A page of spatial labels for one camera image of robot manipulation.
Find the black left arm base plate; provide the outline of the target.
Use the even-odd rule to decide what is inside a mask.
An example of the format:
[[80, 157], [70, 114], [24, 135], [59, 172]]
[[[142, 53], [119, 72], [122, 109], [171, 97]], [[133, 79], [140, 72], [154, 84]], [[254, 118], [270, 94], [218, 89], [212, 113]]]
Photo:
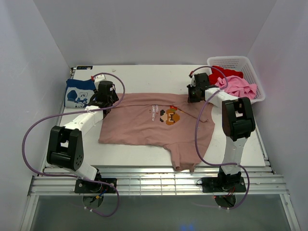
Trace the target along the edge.
[[115, 193], [115, 190], [106, 184], [93, 183], [77, 179], [74, 193]]

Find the dusty pink printed t-shirt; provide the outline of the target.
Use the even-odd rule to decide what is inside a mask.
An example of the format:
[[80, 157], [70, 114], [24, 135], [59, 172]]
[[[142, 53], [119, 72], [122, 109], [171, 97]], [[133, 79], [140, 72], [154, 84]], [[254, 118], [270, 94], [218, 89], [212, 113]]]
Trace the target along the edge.
[[212, 107], [184, 94], [128, 93], [103, 119], [98, 142], [163, 147], [176, 171], [193, 172], [212, 139]]

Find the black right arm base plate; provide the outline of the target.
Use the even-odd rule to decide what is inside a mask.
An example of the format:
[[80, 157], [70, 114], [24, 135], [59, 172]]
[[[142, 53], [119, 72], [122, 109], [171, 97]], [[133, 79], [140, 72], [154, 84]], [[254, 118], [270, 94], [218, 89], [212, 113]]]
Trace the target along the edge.
[[202, 192], [206, 193], [227, 193], [229, 191], [235, 193], [246, 192], [246, 185], [243, 177], [234, 182], [220, 183], [218, 177], [205, 177], [201, 178]]

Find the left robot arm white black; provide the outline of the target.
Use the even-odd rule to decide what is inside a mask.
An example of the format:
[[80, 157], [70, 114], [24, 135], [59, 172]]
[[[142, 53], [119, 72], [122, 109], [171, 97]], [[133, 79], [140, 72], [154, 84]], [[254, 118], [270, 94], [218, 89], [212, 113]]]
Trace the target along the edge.
[[64, 168], [86, 179], [85, 186], [91, 192], [101, 189], [102, 180], [98, 169], [84, 161], [82, 136], [102, 121], [111, 111], [110, 107], [118, 100], [114, 83], [101, 80], [85, 112], [62, 127], [54, 126], [50, 132], [47, 151], [48, 164]]

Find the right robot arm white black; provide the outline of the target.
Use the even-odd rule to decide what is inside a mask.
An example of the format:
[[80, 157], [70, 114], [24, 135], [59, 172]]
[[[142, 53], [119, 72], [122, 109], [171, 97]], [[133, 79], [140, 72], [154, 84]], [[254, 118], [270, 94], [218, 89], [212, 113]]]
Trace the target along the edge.
[[226, 147], [222, 165], [217, 177], [201, 178], [199, 185], [205, 193], [244, 193], [248, 186], [241, 175], [240, 163], [245, 143], [255, 130], [255, 120], [250, 99], [235, 97], [215, 85], [210, 85], [206, 73], [190, 74], [188, 102], [205, 101], [215, 105], [222, 112], [222, 129], [226, 135]]

